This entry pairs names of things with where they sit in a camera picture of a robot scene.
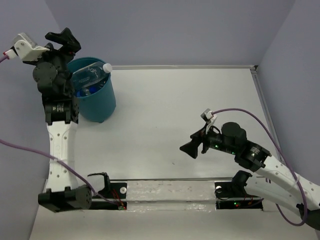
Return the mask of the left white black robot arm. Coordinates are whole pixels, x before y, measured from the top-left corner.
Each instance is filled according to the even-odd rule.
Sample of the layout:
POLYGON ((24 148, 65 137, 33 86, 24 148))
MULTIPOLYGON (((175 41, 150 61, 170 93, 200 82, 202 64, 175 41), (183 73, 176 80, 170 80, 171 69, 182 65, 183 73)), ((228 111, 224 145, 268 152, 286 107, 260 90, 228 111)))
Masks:
POLYGON ((32 73, 41 93, 50 148, 49 174, 38 203, 54 213, 88 210, 93 196, 108 196, 111 185, 99 180, 92 187, 75 171, 79 107, 68 63, 81 45, 67 27, 60 33, 47 33, 45 38, 49 43, 32 73))

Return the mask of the large blue label bottle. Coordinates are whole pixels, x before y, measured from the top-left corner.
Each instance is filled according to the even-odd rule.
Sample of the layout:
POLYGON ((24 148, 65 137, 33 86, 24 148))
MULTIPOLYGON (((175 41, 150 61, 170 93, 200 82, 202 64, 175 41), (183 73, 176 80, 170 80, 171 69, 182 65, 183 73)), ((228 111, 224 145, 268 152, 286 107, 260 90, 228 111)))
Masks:
POLYGON ((99 89, 100 89, 100 87, 97 86, 97 85, 91 85, 91 86, 83 87, 83 88, 81 88, 80 90, 78 90, 76 92, 76 97, 78 97, 78 98, 87 97, 89 95, 92 95, 92 94, 96 93, 99 89))

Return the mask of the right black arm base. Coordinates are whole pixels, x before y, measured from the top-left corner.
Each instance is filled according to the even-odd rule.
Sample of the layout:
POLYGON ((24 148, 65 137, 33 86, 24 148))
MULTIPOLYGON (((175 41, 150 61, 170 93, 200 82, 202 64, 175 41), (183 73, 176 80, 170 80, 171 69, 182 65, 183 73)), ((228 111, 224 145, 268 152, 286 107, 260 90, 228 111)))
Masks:
POLYGON ((263 200, 246 193, 242 186, 231 181, 218 181, 214 183, 214 187, 217 210, 263 210, 263 200))

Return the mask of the clear bottle white label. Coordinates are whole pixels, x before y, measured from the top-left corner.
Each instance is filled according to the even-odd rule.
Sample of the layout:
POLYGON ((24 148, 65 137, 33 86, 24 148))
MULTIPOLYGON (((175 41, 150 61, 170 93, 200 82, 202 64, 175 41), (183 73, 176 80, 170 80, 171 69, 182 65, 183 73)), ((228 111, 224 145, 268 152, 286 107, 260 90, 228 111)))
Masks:
POLYGON ((80 90, 82 88, 88 88, 99 83, 103 79, 108 78, 112 70, 113 67, 110 63, 97 61, 76 70, 72 74, 71 80, 74 88, 76 90, 80 90))

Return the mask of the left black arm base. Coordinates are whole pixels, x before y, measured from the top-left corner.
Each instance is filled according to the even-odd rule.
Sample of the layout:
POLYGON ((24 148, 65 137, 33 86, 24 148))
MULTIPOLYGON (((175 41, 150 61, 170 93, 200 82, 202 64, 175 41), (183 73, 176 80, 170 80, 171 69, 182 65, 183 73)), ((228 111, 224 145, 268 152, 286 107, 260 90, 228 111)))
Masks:
POLYGON ((105 187, 98 194, 113 203, 105 201, 100 196, 93 196, 89 210, 121 211, 127 209, 126 182, 111 182, 109 188, 105 187))

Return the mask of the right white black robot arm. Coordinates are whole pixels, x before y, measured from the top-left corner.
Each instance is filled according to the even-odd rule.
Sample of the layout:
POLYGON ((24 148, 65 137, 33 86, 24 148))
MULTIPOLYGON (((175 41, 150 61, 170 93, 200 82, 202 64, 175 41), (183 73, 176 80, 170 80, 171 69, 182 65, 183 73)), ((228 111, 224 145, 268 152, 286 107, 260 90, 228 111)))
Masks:
POLYGON ((202 154, 213 149, 234 156, 245 176, 245 180, 237 179, 230 183, 230 190, 235 196, 244 193, 259 196, 297 214, 311 228, 320 229, 319 185, 291 173, 267 149, 249 141, 246 131, 237 123, 223 124, 219 133, 213 126, 204 126, 190 138, 190 142, 179 149, 194 159, 198 157, 200 145, 202 154))

